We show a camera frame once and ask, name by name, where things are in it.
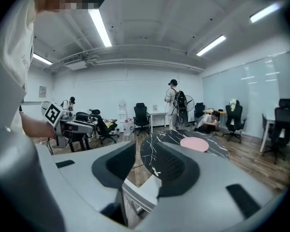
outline pink pad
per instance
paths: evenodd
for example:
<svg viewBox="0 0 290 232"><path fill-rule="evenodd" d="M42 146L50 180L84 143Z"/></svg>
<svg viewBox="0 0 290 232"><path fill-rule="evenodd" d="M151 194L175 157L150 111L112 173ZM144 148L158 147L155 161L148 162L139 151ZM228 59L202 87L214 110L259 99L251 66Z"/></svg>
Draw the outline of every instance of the pink pad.
<svg viewBox="0 0 290 232"><path fill-rule="evenodd" d="M180 141L180 145L200 152L205 152L209 148L207 141L197 137L186 137Z"/></svg>

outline black cap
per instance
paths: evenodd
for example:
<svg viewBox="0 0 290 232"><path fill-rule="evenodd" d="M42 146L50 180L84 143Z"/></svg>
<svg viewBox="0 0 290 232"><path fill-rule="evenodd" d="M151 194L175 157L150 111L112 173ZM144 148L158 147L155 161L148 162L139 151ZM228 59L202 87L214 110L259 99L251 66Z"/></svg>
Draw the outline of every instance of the black cap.
<svg viewBox="0 0 290 232"><path fill-rule="evenodd" d="M177 86L177 81L176 81L175 79L172 79L172 80L170 81L169 85L170 85L171 83L172 83L173 85Z"/></svg>

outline wooden floor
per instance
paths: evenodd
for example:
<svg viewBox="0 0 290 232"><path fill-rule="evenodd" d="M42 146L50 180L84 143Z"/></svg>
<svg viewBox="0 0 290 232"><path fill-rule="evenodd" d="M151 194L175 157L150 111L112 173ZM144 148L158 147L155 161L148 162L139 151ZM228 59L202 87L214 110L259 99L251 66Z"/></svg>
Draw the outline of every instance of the wooden floor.
<svg viewBox="0 0 290 232"><path fill-rule="evenodd" d="M154 131L164 131L168 128L156 128ZM278 159L277 165L274 165L274 156L272 153L267 153L262 156L259 152L261 139L256 139L249 136L242 137L242 143L239 144L236 138L227 142L226 137L222 137L222 132L215 136L219 142L228 149L230 161L246 171L248 174L264 183L273 194L281 193L285 188L290 185L290 155L287 155L286 161ZM142 165L140 158L140 146L143 140L148 136L147 133L142 132L140 136L136 136L136 133L130 136L124 136L122 133L117 139L117 142L124 141L136 141L136 161L134 167ZM47 139L34 139L35 143L42 140L42 144L46 145ZM110 139L106 139L103 145L100 144L98 139L94 139L89 145L92 149L111 145L114 142ZM51 145L55 145L55 140L50 141ZM80 151L79 143L73 143L75 151ZM70 147L65 149L53 149L54 154L71 153ZM128 179L137 187L140 187L149 177L151 173L145 166L132 169L129 173ZM129 220L129 227L133 228L140 222L140 218L134 214L134 211L129 208L129 204L126 207L126 213Z"/></svg>

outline white wall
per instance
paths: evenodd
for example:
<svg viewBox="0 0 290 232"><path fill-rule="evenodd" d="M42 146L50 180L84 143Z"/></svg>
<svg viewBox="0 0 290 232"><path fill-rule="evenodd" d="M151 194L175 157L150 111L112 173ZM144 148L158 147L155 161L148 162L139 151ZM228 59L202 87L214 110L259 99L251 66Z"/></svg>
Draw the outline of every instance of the white wall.
<svg viewBox="0 0 290 232"><path fill-rule="evenodd" d="M148 110L157 105L159 111L165 112L164 97L171 79L176 79L179 89L195 102L203 101L199 76L176 69L132 65L103 65L59 73L54 77L53 97L61 103L74 96L76 111L99 109L105 119L118 119L118 103L125 100L128 117L133 118L138 102L145 103ZM193 120L193 111L189 118ZM163 116L155 117L154 126L158 125L163 125Z"/></svg>
<svg viewBox="0 0 290 232"><path fill-rule="evenodd" d="M227 56L222 61L207 67L200 76L204 78L284 51L290 51L290 35L281 33L261 41L238 54Z"/></svg>
<svg viewBox="0 0 290 232"><path fill-rule="evenodd" d="M40 86L46 87L46 98L39 98ZM43 120L41 104L44 101L53 100L54 81L50 73L31 65L28 71L27 94L24 103L21 104L23 112L35 119Z"/></svg>

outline white desk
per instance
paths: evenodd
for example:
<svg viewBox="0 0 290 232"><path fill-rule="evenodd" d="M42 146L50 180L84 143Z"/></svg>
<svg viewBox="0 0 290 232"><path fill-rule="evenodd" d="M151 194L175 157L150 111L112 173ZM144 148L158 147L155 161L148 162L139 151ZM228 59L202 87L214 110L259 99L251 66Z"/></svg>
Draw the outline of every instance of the white desk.
<svg viewBox="0 0 290 232"><path fill-rule="evenodd" d="M165 112L161 111L147 111L148 115L150 115L150 127L151 127L151 133L153 133L153 115L164 115L164 127L166 127L166 114Z"/></svg>
<svg viewBox="0 0 290 232"><path fill-rule="evenodd" d="M264 114L264 117L266 118L266 127L265 127L265 132L264 132L264 135L263 135L263 140L262 140L262 144L261 144L261 148L260 148L260 152L263 152L263 149L264 149L264 145L265 145L265 141L266 141L266 138L267 138L267 133L269 131L269 127L270 127L270 124L275 124L275 115L272 114L272 113L266 113Z"/></svg>

